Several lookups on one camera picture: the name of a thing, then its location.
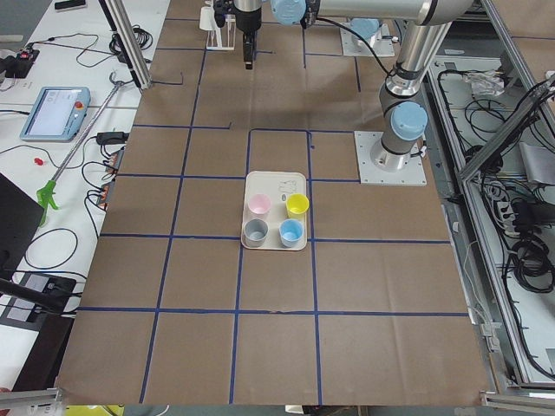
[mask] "light blue joint cap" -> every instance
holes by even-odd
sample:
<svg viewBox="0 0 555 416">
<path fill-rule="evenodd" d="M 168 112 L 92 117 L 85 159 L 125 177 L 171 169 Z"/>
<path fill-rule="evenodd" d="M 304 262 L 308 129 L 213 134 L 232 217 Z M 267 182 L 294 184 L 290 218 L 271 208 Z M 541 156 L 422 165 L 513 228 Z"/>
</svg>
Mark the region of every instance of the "light blue joint cap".
<svg viewBox="0 0 555 416">
<path fill-rule="evenodd" d="M 281 24 L 299 23 L 306 12 L 306 0 L 271 0 L 271 12 Z"/>
<path fill-rule="evenodd" d="M 412 101 L 403 102 L 391 114 L 391 128 L 399 138 L 412 141 L 424 134 L 428 124 L 428 113 Z"/>
<path fill-rule="evenodd" d="M 356 18 L 350 21 L 350 28 L 364 39 L 369 39 L 380 28 L 380 21 L 377 19 Z"/>
</svg>

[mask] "yellow cup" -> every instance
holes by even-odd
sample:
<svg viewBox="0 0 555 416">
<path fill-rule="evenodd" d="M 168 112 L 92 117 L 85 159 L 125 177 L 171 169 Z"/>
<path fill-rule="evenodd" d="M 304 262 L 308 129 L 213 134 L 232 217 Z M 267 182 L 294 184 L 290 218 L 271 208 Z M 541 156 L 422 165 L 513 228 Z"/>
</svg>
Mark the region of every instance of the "yellow cup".
<svg viewBox="0 0 555 416">
<path fill-rule="evenodd" d="M 304 214 L 309 210 L 310 202 L 302 193 L 294 193 L 285 202 L 287 207 L 287 217 L 303 219 Z"/>
</svg>

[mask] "pink cup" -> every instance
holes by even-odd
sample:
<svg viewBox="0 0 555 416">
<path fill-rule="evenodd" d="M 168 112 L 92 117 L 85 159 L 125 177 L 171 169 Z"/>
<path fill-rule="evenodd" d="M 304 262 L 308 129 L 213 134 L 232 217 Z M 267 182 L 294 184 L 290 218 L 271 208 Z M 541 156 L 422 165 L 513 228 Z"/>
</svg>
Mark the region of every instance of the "pink cup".
<svg viewBox="0 0 555 416">
<path fill-rule="evenodd" d="M 255 218 L 266 218 L 271 208 L 271 200 L 268 195 L 257 193 L 252 195 L 247 203 L 249 212 Z"/>
</svg>

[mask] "plastic cup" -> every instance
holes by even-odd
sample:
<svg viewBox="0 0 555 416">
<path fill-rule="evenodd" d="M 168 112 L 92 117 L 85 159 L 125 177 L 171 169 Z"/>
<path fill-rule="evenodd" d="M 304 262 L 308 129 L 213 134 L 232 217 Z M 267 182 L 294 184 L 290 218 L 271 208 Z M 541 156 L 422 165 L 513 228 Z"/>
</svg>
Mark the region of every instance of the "plastic cup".
<svg viewBox="0 0 555 416">
<path fill-rule="evenodd" d="M 247 247 L 260 247 L 268 235 L 268 224 L 260 218 L 254 218 L 245 224 L 243 234 Z"/>
<path fill-rule="evenodd" d="M 216 30 L 218 28 L 212 6 L 205 6 L 200 9 L 199 27 L 207 31 Z"/>
<path fill-rule="evenodd" d="M 247 203 L 247 207 L 251 215 L 255 218 L 266 218 L 271 208 L 271 200 L 268 195 L 257 193 L 252 195 Z"/>
<path fill-rule="evenodd" d="M 285 202 L 287 207 L 287 217 L 303 219 L 304 214 L 309 210 L 310 202 L 302 193 L 294 193 Z"/>
<path fill-rule="evenodd" d="M 279 237 L 285 247 L 294 247 L 303 236 L 303 224 L 296 219 L 286 219 L 279 225 Z"/>
</svg>

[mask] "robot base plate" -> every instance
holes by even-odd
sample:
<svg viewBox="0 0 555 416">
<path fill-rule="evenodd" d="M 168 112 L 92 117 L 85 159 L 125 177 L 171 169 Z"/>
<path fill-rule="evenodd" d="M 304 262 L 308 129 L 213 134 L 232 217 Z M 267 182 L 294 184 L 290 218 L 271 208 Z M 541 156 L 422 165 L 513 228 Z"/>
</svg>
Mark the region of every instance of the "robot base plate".
<svg viewBox="0 0 555 416">
<path fill-rule="evenodd" d="M 425 186 L 426 174 L 422 160 L 410 158 L 404 169 L 399 172 L 385 172 L 370 159 L 370 149 L 382 137 L 382 132 L 355 132 L 356 158 L 361 184 L 364 185 L 400 185 Z M 415 145 L 411 153 L 417 153 Z"/>
<path fill-rule="evenodd" d="M 350 27 L 350 23 L 343 23 L 345 26 Z M 387 24 L 383 24 L 382 36 L 389 36 L 389 27 Z M 341 33 L 341 44 L 343 46 L 343 56 L 372 56 L 366 46 L 359 47 L 353 42 L 353 36 L 347 31 L 340 29 Z M 376 41 L 374 44 L 374 52 L 379 57 L 384 56 L 395 56 L 395 51 L 393 50 L 393 43 L 390 39 L 381 39 Z"/>
</svg>

